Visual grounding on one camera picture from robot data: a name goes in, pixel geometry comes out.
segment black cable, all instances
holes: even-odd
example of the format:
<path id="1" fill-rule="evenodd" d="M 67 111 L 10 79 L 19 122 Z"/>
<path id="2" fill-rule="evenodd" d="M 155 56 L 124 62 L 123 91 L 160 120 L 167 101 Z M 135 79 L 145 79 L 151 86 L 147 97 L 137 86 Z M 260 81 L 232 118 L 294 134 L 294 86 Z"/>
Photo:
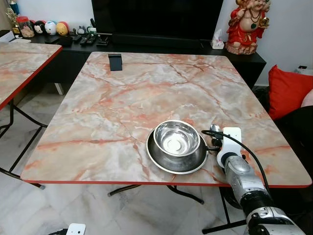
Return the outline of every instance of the black cable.
<path id="1" fill-rule="evenodd" d="M 48 235 L 66 235 L 67 234 L 67 229 L 62 229 L 60 231 L 48 234 Z"/>
<path id="2" fill-rule="evenodd" d="M 266 175 L 265 175 L 265 172 L 262 168 L 262 165 L 261 163 L 259 162 L 258 158 L 256 157 L 256 155 L 247 147 L 245 146 L 243 143 L 239 142 L 238 140 L 232 138 L 230 135 L 226 135 L 222 132 L 217 132 L 217 131 L 211 131 L 211 130 L 207 130 L 207 131 L 201 131 L 203 134 L 205 135 L 208 135 L 208 136 L 212 136 L 211 134 L 218 134 L 218 135 L 222 135 L 226 138 L 229 138 L 231 139 L 232 141 L 236 142 L 237 144 L 239 144 L 242 148 L 244 148 L 246 151 L 248 151 L 249 154 L 251 154 L 251 156 L 254 158 L 254 160 L 256 161 L 259 169 L 260 169 L 260 172 L 262 174 L 262 177 L 263 177 L 263 180 L 264 180 L 264 184 L 265 184 L 265 188 L 266 190 L 268 191 L 268 194 L 270 195 L 270 192 L 269 192 L 269 186 L 268 186 L 268 180 L 266 179 Z"/>

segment white tile floor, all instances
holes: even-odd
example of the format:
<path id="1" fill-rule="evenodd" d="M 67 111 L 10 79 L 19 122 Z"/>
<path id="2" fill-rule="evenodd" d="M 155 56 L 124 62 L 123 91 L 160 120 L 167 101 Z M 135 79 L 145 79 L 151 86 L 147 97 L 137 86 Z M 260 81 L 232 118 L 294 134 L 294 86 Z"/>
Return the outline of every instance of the white tile floor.
<path id="1" fill-rule="evenodd" d="M 49 123 L 62 102 L 53 85 L 31 93 L 19 107 Z M 0 125 L 8 122 L 7 107 Z M 36 125 L 15 112 L 15 122 L 0 140 L 0 166 L 7 168 L 34 133 Z M 20 173 L 36 143 L 15 173 Z M 112 197 L 118 185 L 46 185 L 44 190 L 0 173 L 0 235 L 48 235 L 70 223 L 86 224 L 85 235 L 200 235 L 203 228 L 226 222 L 217 188 L 179 187 L 205 201 L 172 193 L 165 186 L 141 186 Z M 228 205 L 230 219 L 244 219 L 242 211 Z M 212 235 L 241 235 L 245 226 Z"/>

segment black metal table leg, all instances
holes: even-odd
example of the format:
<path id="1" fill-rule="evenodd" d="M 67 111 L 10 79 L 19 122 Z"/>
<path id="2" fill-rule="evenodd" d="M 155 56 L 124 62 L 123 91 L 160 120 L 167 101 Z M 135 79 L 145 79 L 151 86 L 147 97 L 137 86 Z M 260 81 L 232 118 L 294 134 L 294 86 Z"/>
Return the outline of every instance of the black metal table leg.
<path id="1" fill-rule="evenodd" d="M 4 129 L 1 133 L 0 133 L 0 138 L 4 135 L 4 133 L 10 128 L 10 126 L 13 125 L 13 122 L 14 122 L 14 109 L 16 111 L 18 111 L 20 114 L 22 114 L 24 117 L 26 117 L 27 119 L 29 119 L 30 121 L 32 121 L 33 123 L 39 125 L 40 127 L 37 129 L 36 133 L 33 135 L 33 137 L 31 138 L 31 140 L 27 143 L 26 147 L 23 149 L 23 151 L 20 153 L 20 155 L 17 157 L 17 159 L 14 161 L 13 165 L 10 167 L 10 170 L 7 171 L 3 168 L 0 168 L 0 172 L 3 173 L 3 174 L 6 174 L 10 177 L 13 177 L 15 179 L 18 179 L 18 180 L 22 180 L 20 178 L 19 175 L 17 174 L 14 174 L 12 173 L 12 171 L 14 170 L 14 168 L 16 167 L 16 165 L 19 163 L 19 161 L 21 160 L 22 156 L 25 154 L 25 152 L 28 150 L 28 148 L 30 147 L 30 145 L 32 144 L 32 142 L 34 141 L 34 139 L 37 137 L 37 135 L 39 134 L 39 132 L 42 130 L 42 128 L 46 128 L 47 125 L 43 124 L 43 123 L 40 123 L 38 121 L 36 121 L 35 119 L 33 119 L 31 116 L 29 116 L 28 114 L 26 114 L 25 112 L 23 112 L 21 109 L 19 109 L 18 107 L 16 107 L 13 103 L 13 100 L 11 100 L 9 102 L 9 105 L 10 105 L 10 122 L 9 124 L 7 125 L 3 125 L 3 126 L 0 126 L 0 130 L 1 129 Z M 45 186 L 43 185 L 40 185 L 40 184 L 32 184 L 40 189 L 44 189 Z"/>
<path id="2" fill-rule="evenodd" d="M 213 233 L 213 232 L 216 232 L 216 231 L 236 228 L 236 227 L 239 227 L 239 226 L 242 226 L 242 225 L 246 224 L 246 220 L 241 220 L 241 221 L 237 221 L 237 222 L 233 222 L 233 223 L 230 222 L 228 211 L 227 211 L 227 207 L 226 207 L 226 203 L 225 203 L 225 199 L 224 199 L 223 191 L 222 191 L 221 188 L 219 188 L 219 190 L 220 190 L 220 195 L 221 195 L 221 199 L 222 199 L 222 204 L 223 204 L 223 208 L 224 208 L 227 224 L 221 225 L 221 226 L 217 226 L 217 227 L 214 227 L 214 228 L 203 229 L 202 230 L 203 234 L 209 234 L 209 233 Z"/>
<path id="3" fill-rule="evenodd" d="M 189 197 L 191 199 L 194 199 L 195 201 L 199 202 L 200 204 L 204 204 L 204 201 L 200 198 L 197 198 L 195 195 L 192 195 L 190 193 L 187 193 L 187 192 L 183 192 L 183 191 L 180 191 L 177 189 L 177 186 L 171 186 L 171 185 L 167 185 L 167 187 L 170 189 L 170 191 L 174 192 L 174 193 L 177 193 L 179 195 L 182 195 L 182 196 L 185 196 L 185 197 Z"/>
<path id="4" fill-rule="evenodd" d="M 125 187 L 122 187 L 122 188 L 118 188 L 112 192 L 109 192 L 108 193 L 108 197 L 111 197 L 113 196 L 114 194 L 117 194 L 119 192 L 122 192 L 122 191 L 126 191 L 126 190 L 129 190 L 129 189 L 132 189 L 132 188 L 136 188 L 136 187 L 139 187 L 141 185 L 128 185 L 128 186 L 125 186 Z"/>

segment red pillow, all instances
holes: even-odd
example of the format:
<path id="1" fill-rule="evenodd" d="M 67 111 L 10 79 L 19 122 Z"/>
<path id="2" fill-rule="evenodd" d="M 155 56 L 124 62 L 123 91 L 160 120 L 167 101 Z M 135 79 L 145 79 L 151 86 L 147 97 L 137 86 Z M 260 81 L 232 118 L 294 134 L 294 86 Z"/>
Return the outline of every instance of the red pillow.
<path id="1" fill-rule="evenodd" d="M 281 71 L 275 65 L 269 71 L 269 115 L 273 120 L 301 107 L 313 89 L 313 76 Z"/>

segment pink marble tabletop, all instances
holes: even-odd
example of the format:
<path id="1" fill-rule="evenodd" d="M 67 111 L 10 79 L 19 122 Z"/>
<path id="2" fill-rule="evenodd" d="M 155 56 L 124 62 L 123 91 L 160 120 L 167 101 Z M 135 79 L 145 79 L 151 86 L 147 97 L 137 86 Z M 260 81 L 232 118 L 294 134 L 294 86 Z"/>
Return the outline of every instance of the pink marble tabletop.
<path id="1" fill-rule="evenodd" d="M 0 43 L 0 109 L 61 50 L 60 45 Z"/>
<path id="2" fill-rule="evenodd" d="M 199 132 L 240 127 L 272 187 L 306 187 L 311 178 L 230 61 L 223 56 L 93 52 L 32 153 L 21 178 L 31 183 L 225 186 L 214 154 L 197 172 L 175 175 L 148 157 L 160 122 L 180 119 Z M 247 160 L 260 171 L 247 155 Z"/>

